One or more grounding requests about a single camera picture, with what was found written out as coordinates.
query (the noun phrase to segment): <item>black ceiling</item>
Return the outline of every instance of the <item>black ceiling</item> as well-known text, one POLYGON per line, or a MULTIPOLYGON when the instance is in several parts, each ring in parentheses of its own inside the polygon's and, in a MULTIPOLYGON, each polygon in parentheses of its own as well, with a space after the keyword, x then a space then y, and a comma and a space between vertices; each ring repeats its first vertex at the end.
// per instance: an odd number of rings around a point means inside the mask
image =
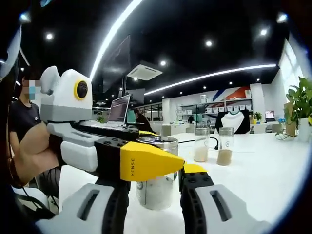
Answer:
MULTIPOLYGON (((148 63, 163 72, 151 81, 128 79, 127 88, 160 88, 188 78, 259 64, 278 64, 287 24, 276 22, 280 9, 270 0, 143 0, 132 12, 104 53, 93 79, 96 101, 118 95, 122 76, 102 93, 105 60, 130 35, 130 66, 148 63), (262 29, 266 36, 260 36, 262 29), (207 47, 205 42, 213 45, 207 47), (159 65, 166 60, 165 67, 159 65)), ((75 69, 89 77, 99 48, 130 0, 55 0, 34 14, 22 27, 21 47, 31 66, 42 72, 56 65, 59 73, 75 69), (47 41, 46 33, 54 34, 47 41)), ((278 68, 253 70, 202 79, 145 98, 159 102, 162 96, 217 90, 229 86, 271 83, 278 68)))

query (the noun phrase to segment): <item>white table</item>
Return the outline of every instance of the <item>white table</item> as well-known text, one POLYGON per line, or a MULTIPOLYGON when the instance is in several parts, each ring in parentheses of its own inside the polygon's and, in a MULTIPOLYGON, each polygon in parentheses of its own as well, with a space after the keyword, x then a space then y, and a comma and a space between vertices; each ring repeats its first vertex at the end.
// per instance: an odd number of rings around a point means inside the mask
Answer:
MULTIPOLYGON (((174 135, 179 142, 194 139, 194 134, 174 135)), ((247 204, 247 210, 257 220, 275 223, 291 204, 302 185, 307 166, 309 145, 296 140, 279 141, 274 134, 235 135, 235 148, 229 166, 216 164, 217 151, 209 151, 208 161, 199 163, 208 170, 215 184, 223 184, 247 204)), ((193 142, 181 143, 179 155, 193 162, 193 142)), ((67 166, 61 173, 59 201, 96 178, 67 166)), ((182 234, 184 220, 180 207, 178 182, 173 203, 163 211, 150 211, 140 206, 136 184, 131 184, 130 204, 125 220, 125 234, 182 234)))

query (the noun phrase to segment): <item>glass jar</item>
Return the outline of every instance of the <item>glass jar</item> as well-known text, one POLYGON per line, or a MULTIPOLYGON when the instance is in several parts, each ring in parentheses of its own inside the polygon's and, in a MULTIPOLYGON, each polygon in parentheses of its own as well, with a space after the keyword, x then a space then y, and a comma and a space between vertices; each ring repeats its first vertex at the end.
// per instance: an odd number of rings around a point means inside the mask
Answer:
POLYGON ((224 127, 219 129, 219 152, 217 164, 227 166, 232 161, 234 147, 234 128, 224 127))
POLYGON ((194 161, 205 162, 208 160, 210 128, 195 128, 194 161))
MULTIPOLYGON (((168 136, 140 137, 138 142, 154 145, 171 154, 178 154, 177 139, 168 136)), ((171 206, 177 172, 136 183, 136 197, 144 208, 163 210, 171 206)))

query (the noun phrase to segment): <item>metal cup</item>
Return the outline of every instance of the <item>metal cup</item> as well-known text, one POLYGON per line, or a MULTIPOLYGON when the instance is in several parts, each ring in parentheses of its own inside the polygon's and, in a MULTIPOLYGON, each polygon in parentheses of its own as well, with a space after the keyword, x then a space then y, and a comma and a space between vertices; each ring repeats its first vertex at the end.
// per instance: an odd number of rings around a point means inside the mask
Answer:
MULTIPOLYGON (((177 155, 177 139, 168 136, 140 137, 138 142, 154 145, 164 151, 177 155)), ((163 210, 171 206, 173 183, 177 172, 159 176, 156 179, 137 182, 136 197, 141 206, 149 210, 163 210)))

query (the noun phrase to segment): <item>laptop screen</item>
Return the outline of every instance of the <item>laptop screen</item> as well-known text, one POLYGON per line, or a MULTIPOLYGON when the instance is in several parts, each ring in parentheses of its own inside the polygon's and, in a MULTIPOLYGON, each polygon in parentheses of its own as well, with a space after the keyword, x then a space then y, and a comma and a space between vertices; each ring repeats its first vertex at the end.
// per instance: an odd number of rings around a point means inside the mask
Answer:
POLYGON ((109 113, 108 122, 121 122, 125 123, 126 113, 128 110, 128 104, 130 95, 115 99, 111 105, 111 111, 109 113))
POLYGON ((274 111, 265 111, 265 119, 274 118, 274 111))

